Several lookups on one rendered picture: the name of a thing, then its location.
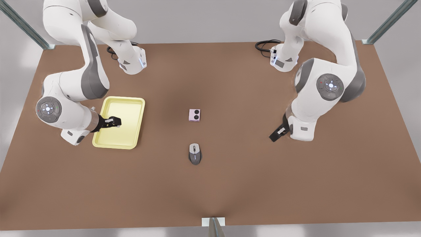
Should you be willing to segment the pale yellow tray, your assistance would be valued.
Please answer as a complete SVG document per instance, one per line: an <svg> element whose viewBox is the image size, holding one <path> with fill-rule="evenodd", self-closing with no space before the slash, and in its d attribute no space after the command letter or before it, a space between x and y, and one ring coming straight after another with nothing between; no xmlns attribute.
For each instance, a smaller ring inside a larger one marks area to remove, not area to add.
<svg viewBox="0 0 421 237"><path fill-rule="evenodd" d="M142 98L108 96L102 105L102 117L118 117L120 127L102 128L94 133L94 147L133 149L138 142L145 101Z"/></svg>

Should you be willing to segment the silver frame post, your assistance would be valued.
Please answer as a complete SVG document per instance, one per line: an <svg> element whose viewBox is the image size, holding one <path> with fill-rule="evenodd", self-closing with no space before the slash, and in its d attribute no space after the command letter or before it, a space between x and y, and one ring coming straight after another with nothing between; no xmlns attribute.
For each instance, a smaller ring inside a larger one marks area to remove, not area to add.
<svg viewBox="0 0 421 237"><path fill-rule="evenodd" d="M361 40L364 45L374 45L412 6L419 0L404 0L402 4L368 38Z"/></svg>
<svg viewBox="0 0 421 237"><path fill-rule="evenodd" d="M55 45L49 44L5 0L0 0L0 10L43 50L54 50Z"/></svg>
<svg viewBox="0 0 421 237"><path fill-rule="evenodd" d="M225 217L202 218L202 226L208 227L208 237L225 237L222 226L225 226Z"/></svg>

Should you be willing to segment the grey computer mouse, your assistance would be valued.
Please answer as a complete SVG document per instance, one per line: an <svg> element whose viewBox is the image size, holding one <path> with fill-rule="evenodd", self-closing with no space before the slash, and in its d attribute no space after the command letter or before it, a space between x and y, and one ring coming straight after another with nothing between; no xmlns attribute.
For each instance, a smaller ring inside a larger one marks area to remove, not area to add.
<svg viewBox="0 0 421 237"><path fill-rule="evenodd" d="M202 159L202 152L200 150L199 144L190 144L188 158L192 164L198 165Z"/></svg>

